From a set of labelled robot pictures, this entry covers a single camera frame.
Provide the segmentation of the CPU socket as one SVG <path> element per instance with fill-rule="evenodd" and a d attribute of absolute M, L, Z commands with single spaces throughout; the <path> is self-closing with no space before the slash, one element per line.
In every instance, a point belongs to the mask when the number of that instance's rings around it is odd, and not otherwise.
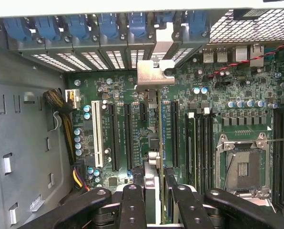
<path fill-rule="evenodd" d="M 264 139 L 268 139 L 265 132 L 249 139 L 219 134 L 215 147 L 215 187 L 228 190 L 261 187 L 271 193 L 270 144 Z"/>

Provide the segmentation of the long black expansion slot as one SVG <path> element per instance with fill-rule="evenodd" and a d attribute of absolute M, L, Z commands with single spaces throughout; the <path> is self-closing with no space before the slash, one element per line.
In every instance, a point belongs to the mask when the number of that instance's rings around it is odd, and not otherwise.
<path fill-rule="evenodd" d="M 127 155 L 127 170 L 133 168 L 132 106 L 124 104 L 124 129 Z"/>
<path fill-rule="evenodd" d="M 171 102 L 171 144 L 172 144 L 172 164 L 179 167 L 179 109 L 178 102 Z"/>
<path fill-rule="evenodd" d="M 118 120 L 117 120 L 117 110 L 115 104 L 109 104 L 109 119 L 110 119 L 110 129 L 111 129 L 111 144 L 112 144 L 112 170 L 119 171 L 119 136 L 118 136 Z"/>

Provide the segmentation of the white expansion slot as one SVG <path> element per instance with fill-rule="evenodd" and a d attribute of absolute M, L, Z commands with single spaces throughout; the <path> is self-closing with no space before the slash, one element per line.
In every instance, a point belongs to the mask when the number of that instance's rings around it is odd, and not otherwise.
<path fill-rule="evenodd" d="M 100 101 L 91 101 L 95 166 L 103 167 L 103 132 Z"/>

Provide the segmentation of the short black expansion slot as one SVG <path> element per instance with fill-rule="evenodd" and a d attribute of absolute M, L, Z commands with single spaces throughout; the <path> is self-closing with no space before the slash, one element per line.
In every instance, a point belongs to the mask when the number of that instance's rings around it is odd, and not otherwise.
<path fill-rule="evenodd" d="M 141 122 L 147 121 L 147 107 L 144 102 L 140 102 L 140 121 Z"/>

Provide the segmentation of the green motherboard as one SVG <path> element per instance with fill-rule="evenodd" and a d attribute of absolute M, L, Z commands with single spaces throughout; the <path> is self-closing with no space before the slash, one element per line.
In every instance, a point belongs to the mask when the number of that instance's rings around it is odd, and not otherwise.
<path fill-rule="evenodd" d="M 172 168 L 179 184 L 197 190 L 196 118 L 213 116 L 213 180 L 215 187 L 215 147 L 219 134 L 231 139 L 249 139 L 265 132 L 274 139 L 274 110 L 284 113 L 284 48 L 265 57 L 260 67 L 243 64 L 210 74 L 220 69 L 231 52 L 226 49 L 204 50 L 194 55 L 182 68 L 174 71 L 175 84 L 161 90 L 161 102 L 166 112 L 166 167 Z M 150 151 L 159 150 L 157 112 L 148 107 L 146 93 L 137 92 L 137 72 L 76 73 L 69 78 L 71 89 L 79 89 L 80 110 L 74 110 L 74 153 L 76 162 L 71 169 L 74 187 L 90 190 L 105 187 L 115 191 L 118 186 L 133 182 L 132 170 L 148 161 Z M 91 101 L 100 101 L 103 132 L 103 167 L 95 166 Z M 179 167 L 172 164 L 171 102 L 179 109 Z M 140 102 L 147 107 L 147 121 L 140 121 Z M 119 136 L 119 171 L 112 170 L 112 144 L 109 104 L 115 104 Z M 127 170 L 124 129 L 124 104 L 132 106 L 133 168 Z M 273 143 L 270 144 L 270 200 L 275 212 L 283 214 L 283 205 L 273 203 Z"/>

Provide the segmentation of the white power plug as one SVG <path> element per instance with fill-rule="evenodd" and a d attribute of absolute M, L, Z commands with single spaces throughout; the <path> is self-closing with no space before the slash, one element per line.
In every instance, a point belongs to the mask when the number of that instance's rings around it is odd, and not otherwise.
<path fill-rule="evenodd" d="M 66 102 L 72 105 L 73 109 L 80 110 L 81 96 L 79 89 L 65 90 Z"/>

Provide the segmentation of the blue card retention clip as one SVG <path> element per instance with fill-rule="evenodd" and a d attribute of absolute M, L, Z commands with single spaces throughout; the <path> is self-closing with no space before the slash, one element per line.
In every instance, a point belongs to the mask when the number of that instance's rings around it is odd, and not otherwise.
<path fill-rule="evenodd" d="M 39 16 L 34 19 L 36 28 L 41 37 L 48 39 L 51 42 L 61 40 L 61 33 L 54 16 Z"/>
<path fill-rule="evenodd" d="M 68 15 L 66 16 L 66 22 L 72 36 L 79 40 L 89 39 L 90 31 L 84 14 Z"/>
<path fill-rule="evenodd" d="M 119 35 L 117 16 L 115 13 L 102 13 L 98 16 L 100 33 L 107 38 L 116 38 Z"/>
<path fill-rule="evenodd" d="M 146 13 L 132 12 L 128 14 L 129 31 L 135 37 L 143 37 L 146 35 Z"/>
<path fill-rule="evenodd" d="M 20 42 L 32 41 L 32 33 L 23 17 L 4 18 L 3 23 L 7 34 L 11 38 Z"/>
<path fill-rule="evenodd" d="M 205 37 L 209 32 L 208 13 L 205 10 L 188 11 L 189 35 Z"/>

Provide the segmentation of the open PC case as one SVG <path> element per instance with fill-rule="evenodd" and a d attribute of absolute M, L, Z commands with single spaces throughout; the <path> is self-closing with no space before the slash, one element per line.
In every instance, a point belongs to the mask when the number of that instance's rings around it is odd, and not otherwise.
<path fill-rule="evenodd" d="M 208 13 L 209 32 L 190 36 L 188 11 Z M 128 14 L 146 13 L 146 35 L 129 31 Z M 100 33 L 98 16 L 115 13 L 119 35 Z M 71 35 L 66 16 L 85 15 L 90 37 Z M 61 40 L 41 37 L 35 17 L 54 16 Z M 23 17 L 31 42 L 11 38 L 4 18 Z M 0 0 L 0 229 L 19 229 L 90 190 L 76 189 L 72 105 L 65 90 L 76 73 L 136 71 L 142 60 L 172 60 L 173 76 L 194 55 L 226 49 L 226 63 L 260 67 L 284 48 L 284 0 Z M 147 229 L 184 229 L 167 203 L 165 223 Z"/>

